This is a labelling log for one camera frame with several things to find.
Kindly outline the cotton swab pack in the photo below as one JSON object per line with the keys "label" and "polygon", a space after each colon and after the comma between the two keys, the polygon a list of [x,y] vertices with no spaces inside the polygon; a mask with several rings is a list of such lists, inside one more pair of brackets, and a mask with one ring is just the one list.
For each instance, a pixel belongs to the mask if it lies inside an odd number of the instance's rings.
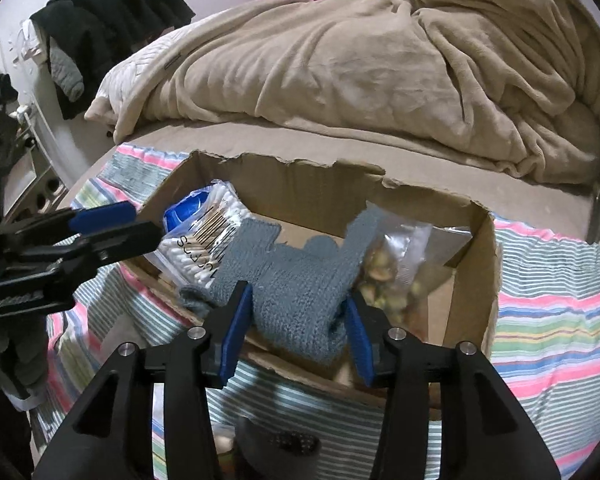
{"label": "cotton swab pack", "polygon": [[251,216],[233,185],[220,180],[212,184],[219,188],[210,196],[208,209],[192,229],[164,234],[158,248],[147,256],[168,280],[180,287],[208,287],[242,222]]}

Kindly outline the grey-blue knitted glove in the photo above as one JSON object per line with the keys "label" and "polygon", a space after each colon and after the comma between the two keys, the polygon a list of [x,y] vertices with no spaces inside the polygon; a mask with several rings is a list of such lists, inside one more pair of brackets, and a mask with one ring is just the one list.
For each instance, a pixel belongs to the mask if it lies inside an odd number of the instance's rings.
{"label": "grey-blue knitted glove", "polygon": [[340,304],[360,275],[377,220],[366,208],[338,244],[317,235],[301,248],[279,243],[280,225],[242,222],[208,287],[180,289],[182,305],[202,315],[222,307],[235,285],[252,286],[253,319],[274,347],[321,365],[332,364],[346,344]]}

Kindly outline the blue snack packet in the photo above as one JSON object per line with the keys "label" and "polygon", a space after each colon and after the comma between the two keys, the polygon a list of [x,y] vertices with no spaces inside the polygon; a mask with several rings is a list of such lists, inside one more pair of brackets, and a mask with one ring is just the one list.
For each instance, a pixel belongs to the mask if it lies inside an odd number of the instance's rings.
{"label": "blue snack packet", "polygon": [[185,233],[208,209],[210,196],[214,196],[219,185],[212,184],[193,190],[179,202],[169,206],[163,213],[162,224],[166,233]]}

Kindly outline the white quilt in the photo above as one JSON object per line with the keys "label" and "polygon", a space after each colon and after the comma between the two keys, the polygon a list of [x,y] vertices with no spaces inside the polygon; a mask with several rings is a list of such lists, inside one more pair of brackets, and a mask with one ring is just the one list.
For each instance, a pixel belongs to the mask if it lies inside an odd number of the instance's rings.
{"label": "white quilt", "polygon": [[189,32],[221,14],[223,11],[173,29],[114,66],[100,83],[94,100],[84,113],[84,118],[89,122],[98,122],[112,130],[117,123],[124,101],[137,81],[143,78],[143,73],[155,62],[155,59],[163,55]]}

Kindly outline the brown cardboard box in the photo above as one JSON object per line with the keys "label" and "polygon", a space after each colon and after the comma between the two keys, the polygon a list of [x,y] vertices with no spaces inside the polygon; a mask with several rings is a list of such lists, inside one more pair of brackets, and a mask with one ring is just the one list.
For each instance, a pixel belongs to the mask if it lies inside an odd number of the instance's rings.
{"label": "brown cardboard box", "polygon": [[254,325],[242,356],[341,399],[381,406],[370,385],[376,351],[352,358],[343,303],[360,292],[427,344],[491,350],[500,288],[494,225],[468,198],[388,179],[377,166],[286,162],[193,152],[140,207],[161,223],[191,192],[208,200],[155,252],[132,265],[174,298],[192,286],[220,306],[236,283],[253,288]]}

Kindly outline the clear bag of nuts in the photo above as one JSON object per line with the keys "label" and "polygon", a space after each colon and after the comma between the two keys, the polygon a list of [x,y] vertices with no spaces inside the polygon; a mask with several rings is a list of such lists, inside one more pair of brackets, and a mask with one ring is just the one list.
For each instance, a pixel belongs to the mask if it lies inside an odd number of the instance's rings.
{"label": "clear bag of nuts", "polygon": [[374,204],[377,220],[355,288],[392,325],[428,338],[428,297],[452,276],[451,264],[472,240],[466,226],[434,226]]}

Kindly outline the black hanging clothes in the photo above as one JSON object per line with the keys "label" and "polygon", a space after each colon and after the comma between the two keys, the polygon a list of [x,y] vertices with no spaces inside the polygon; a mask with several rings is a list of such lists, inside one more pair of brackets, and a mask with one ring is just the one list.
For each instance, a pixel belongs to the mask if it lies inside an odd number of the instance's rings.
{"label": "black hanging clothes", "polygon": [[185,0],[50,0],[32,14],[62,118],[83,114],[115,65],[169,29],[189,24]]}

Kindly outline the beige fleece blanket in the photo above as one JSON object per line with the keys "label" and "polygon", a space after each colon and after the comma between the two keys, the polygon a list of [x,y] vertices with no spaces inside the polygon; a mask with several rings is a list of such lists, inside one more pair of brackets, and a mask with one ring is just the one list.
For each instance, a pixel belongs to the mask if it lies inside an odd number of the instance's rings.
{"label": "beige fleece blanket", "polygon": [[582,0],[253,0],[156,58],[112,133],[247,117],[591,184],[600,21]]}

